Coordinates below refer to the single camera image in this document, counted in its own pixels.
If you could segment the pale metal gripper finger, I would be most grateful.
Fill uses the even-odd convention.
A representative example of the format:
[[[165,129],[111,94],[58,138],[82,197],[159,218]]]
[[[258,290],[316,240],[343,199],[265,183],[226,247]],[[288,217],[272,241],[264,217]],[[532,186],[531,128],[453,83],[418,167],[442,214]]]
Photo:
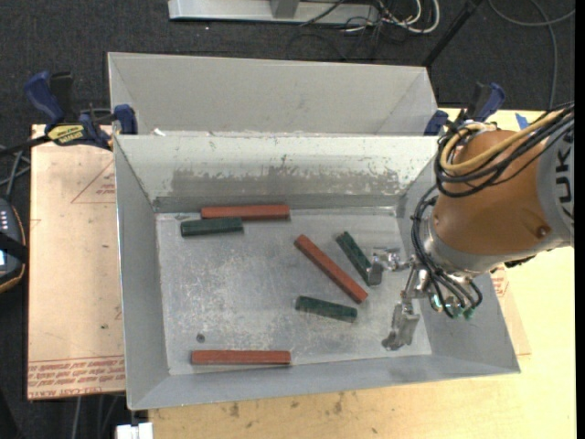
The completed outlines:
[[[398,350],[409,346],[419,321],[420,314],[415,312],[412,303],[397,303],[394,307],[389,334],[382,341],[383,347]]]
[[[367,285],[378,286],[382,283],[384,272],[396,272],[410,267],[410,261],[401,257],[400,248],[376,247],[367,270]]]

